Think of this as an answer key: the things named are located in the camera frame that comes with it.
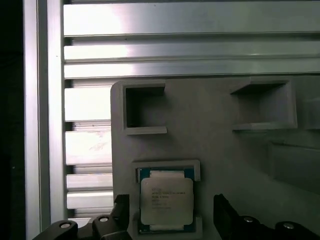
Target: dark background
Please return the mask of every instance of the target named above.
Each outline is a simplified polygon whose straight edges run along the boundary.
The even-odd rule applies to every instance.
[[[24,240],[23,0],[1,1],[0,24],[0,202],[4,210],[0,239]]]

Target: vertical aluminum profile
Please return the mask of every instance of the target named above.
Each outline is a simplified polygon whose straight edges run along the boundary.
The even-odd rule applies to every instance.
[[[23,1],[26,239],[50,221],[47,1]]]
[[[51,222],[67,219],[63,1],[47,0]]]

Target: black clamp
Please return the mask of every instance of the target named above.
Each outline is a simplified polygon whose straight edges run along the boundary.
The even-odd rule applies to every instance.
[[[33,240],[132,240],[129,225],[129,195],[118,195],[111,214],[103,214],[78,229],[74,221],[53,223]]]
[[[213,223],[222,240],[320,240],[296,222],[278,222],[272,229],[252,216],[240,216],[222,194],[213,198]]]

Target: rectangular compartment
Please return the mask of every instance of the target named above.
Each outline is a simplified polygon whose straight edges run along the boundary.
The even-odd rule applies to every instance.
[[[303,107],[305,129],[320,130],[320,97],[306,100]]]
[[[320,150],[270,143],[270,175],[295,187],[320,194]]]
[[[234,131],[297,127],[296,98],[290,80],[247,80],[232,87],[238,100]]]
[[[124,85],[124,131],[127,135],[166,134],[162,109],[165,83]]]

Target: screw head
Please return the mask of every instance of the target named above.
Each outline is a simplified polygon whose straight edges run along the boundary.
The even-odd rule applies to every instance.
[[[64,223],[64,224],[62,224],[62,225],[60,226],[60,228],[66,229],[66,228],[68,228],[68,227],[70,227],[70,226],[71,226],[70,223]]]
[[[103,216],[99,219],[100,222],[106,222],[108,221],[108,218],[106,216]]]
[[[254,221],[254,220],[253,220],[251,217],[249,217],[249,216],[244,217],[243,220],[245,220],[247,223],[252,223],[252,222]]]
[[[295,226],[294,226],[293,224],[288,223],[288,222],[285,222],[285,223],[283,224],[283,226],[284,226],[286,229],[294,229],[294,228],[295,228]]]

